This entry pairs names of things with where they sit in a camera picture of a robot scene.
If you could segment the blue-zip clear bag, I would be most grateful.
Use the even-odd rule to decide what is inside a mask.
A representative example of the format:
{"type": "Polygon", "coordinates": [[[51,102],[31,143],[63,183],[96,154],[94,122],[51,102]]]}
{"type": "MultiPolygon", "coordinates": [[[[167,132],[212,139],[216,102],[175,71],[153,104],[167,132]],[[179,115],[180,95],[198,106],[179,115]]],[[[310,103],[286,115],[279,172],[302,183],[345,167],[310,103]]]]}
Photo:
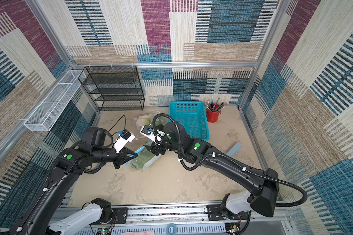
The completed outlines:
{"type": "Polygon", "coordinates": [[[131,166],[135,170],[143,170],[150,167],[161,156],[160,154],[155,155],[146,149],[146,147],[150,147],[151,144],[151,141],[145,142],[145,144],[135,152],[138,156],[132,158],[126,165],[131,166]]]}

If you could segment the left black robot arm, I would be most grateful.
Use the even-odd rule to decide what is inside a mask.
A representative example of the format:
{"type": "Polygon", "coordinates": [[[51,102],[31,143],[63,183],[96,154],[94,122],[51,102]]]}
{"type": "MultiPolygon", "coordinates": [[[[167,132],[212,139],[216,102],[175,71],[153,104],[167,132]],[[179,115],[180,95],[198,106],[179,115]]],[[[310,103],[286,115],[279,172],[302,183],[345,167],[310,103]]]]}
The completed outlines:
{"type": "Polygon", "coordinates": [[[94,174],[106,163],[116,169],[137,157],[125,147],[135,136],[124,129],[115,140],[105,129],[88,128],[81,141],[60,152],[54,161],[43,188],[7,235],[73,235],[95,222],[110,224],[116,216],[111,203],[96,198],[75,214],[50,223],[55,211],[71,186],[82,174],[94,174]]]}

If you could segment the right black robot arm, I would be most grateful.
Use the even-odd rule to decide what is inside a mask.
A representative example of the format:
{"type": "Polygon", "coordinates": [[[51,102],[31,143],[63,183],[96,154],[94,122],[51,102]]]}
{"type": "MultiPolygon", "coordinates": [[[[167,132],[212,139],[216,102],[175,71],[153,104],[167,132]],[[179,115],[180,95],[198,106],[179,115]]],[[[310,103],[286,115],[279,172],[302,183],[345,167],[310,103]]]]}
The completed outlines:
{"type": "Polygon", "coordinates": [[[200,166],[223,174],[243,186],[248,193],[245,196],[227,194],[223,199],[222,213],[225,217],[245,210],[253,210],[265,217],[273,217],[276,207],[296,207],[308,199],[307,192],[301,187],[280,180],[278,174],[269,168],[266,171],[246,165],[230,157],[212,144],[198,138],[192,138],[183,125],[170,115],[157,114],[152,126],[144,125],[140,133],[152,141],[148,151],[163,155],[166,151],[177,154],[184,169],[193,171],[200,166]],[[284,185],[299,191],[301,199],[278,203],[279,186],[284,185]]]}

